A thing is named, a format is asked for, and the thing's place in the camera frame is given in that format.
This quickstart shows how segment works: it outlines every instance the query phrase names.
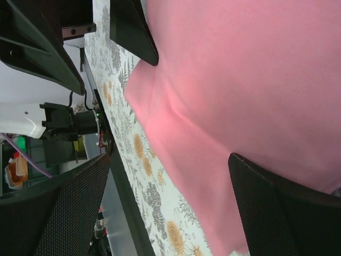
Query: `black mesh pad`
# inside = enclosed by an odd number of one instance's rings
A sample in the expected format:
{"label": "black mesh pad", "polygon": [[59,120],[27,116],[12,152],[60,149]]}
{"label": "black mesh pad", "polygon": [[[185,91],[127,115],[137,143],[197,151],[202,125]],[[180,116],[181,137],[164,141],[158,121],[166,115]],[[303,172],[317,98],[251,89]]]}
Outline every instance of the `black mesh pad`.
{"label": "black mesh pad", "polygon": [[341,198],[237,154],[231,154],[229,170],[251,256],[341,255]]}
{"label": "black mesh pad", "polygon": [[35,256],[86,255],[108,177],[103,154],[61,188]]}

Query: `pink fabric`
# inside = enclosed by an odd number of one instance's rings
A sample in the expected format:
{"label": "pink fabric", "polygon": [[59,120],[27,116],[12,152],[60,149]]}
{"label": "pink fabric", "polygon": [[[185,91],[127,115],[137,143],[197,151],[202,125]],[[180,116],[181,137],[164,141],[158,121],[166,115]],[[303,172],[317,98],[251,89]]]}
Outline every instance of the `pink fabric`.
{"label": "pink fabric", "polygon": [[147,0],[157,67],[125,96],[215,256],[245,250],[227,161],[341,186],[341,1]]}

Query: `floral pattern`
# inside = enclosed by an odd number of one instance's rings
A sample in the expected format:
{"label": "floral pattern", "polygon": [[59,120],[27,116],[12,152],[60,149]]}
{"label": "floral pattern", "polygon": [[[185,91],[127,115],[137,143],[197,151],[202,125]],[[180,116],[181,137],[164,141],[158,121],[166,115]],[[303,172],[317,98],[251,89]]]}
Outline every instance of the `floral pattern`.
{"label": "floral pattern", "polygon": [[156,256],[209,256],[196,215],[150,148],[124,99],[128,78],[139,59],[110,40],[109,4],[110,0],[93,1],[98,30],[86,35],[85,52],[150,242]]}

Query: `purple cable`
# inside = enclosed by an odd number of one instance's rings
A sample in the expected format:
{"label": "purple cable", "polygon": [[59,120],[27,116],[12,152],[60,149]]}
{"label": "purple cable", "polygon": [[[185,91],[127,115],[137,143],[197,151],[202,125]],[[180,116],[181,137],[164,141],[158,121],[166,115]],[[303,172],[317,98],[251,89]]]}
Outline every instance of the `purple cable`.
{"label": "purple cable", "polygon": [[22,155],[35,169],[37,169],[40,173],[42,173],[43,175],[49,177],[49,178],[53,178],[53,176],[51,174],[49,174],[48,172],[44,171],[43,169],[41,169],[35,162],[32,161],[32,159],[26,155],[5,133],[0,133],[0,135],[9,143],[11,144],[11,146],[13,148],[16,149],[16,151],[18,151],[20,153],[20,155]]}

